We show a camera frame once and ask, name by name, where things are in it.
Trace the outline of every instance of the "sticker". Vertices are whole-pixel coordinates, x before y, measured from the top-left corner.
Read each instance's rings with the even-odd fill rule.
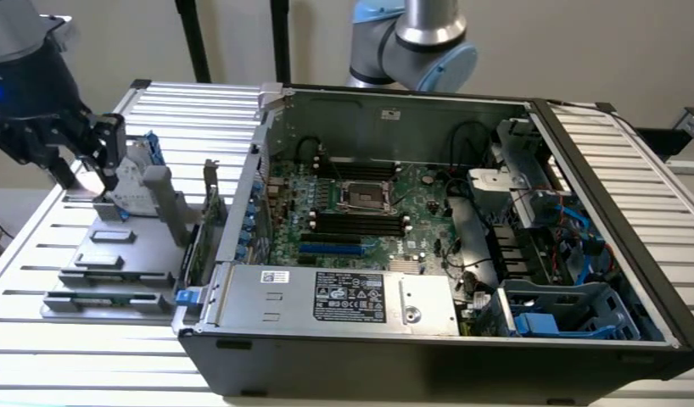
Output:
[[[389,110],[384,109],[381,110],[381,120],[400,120],[401,119],[401,112],[399,112],[396,109]]]
[[[291,272],[285,270],[260,272],[260,282],[265,284],[288,284],[289,277]]]
[[[329,322],[387,322],[384,276],[316,273],[313,317]]]

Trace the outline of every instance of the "blue cable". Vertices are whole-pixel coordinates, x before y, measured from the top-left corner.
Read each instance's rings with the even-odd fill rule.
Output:
[[[587,275],[591,272],[591,256],[585,256],[585,262],[583,263],[583,270],[580,271],[580,275],[577,276],[577,280],[575,281],[575,285],[580,286],[585,282]]]

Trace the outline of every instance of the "metal workbench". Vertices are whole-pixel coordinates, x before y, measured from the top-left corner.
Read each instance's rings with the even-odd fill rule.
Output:
[[[220,190],[226,202],[234,192],[257,126],[252,120],[257,95],[257,87],[154,82],[146,89],[130,89],[116,108],[128,118],[129,134],[153,130],[160,136],[174,189],[185,192],[192,203],[204,198],[200,177],[205,158],[220,161]],[[678,187],[680,183],[671,183],[672,175],[662,172],[663,166],[650,160],[640,142],[617,130],[611,119],[584,110],[557,111],[557,115],[577,147],[589,154],[588,161],[619,206],[629,211],[631,224],[646,229],[639,235],[652,242],[652,255],[670,270],[668,278],[694,311],[694,263],[682,264],[688,261],[683,254],[694,254],[694,237],[683,239],[683,230],[675,232],[675,238],[660,240],[650,232],[655,225],[647,225],[650,221],[640,216],[646,210],[658,211],[666,213],[672,225],[694,225],[694,212],[683,209],[690,198]],[[621,158],[611,159],[616,154]],[[640,192],[646,185],[632,185],[640,182],[638,176],[650,179],[646,193]],[[58,268],[70,261],[94,219],[89,205],[65,203],[62,198],[56,187],[0,259],[0,402],[137,406],[244,403],[222,400],[208,391],[168,326],[140,325],[137,321],[130,325],[108,321],[85,325],[76,320],[42,319],[41,296],[56,286]],[[324,405],[272,399],[249,399],[248,404]],[[694,407],[694,370],[671,382],[635,382],[595,405]]]

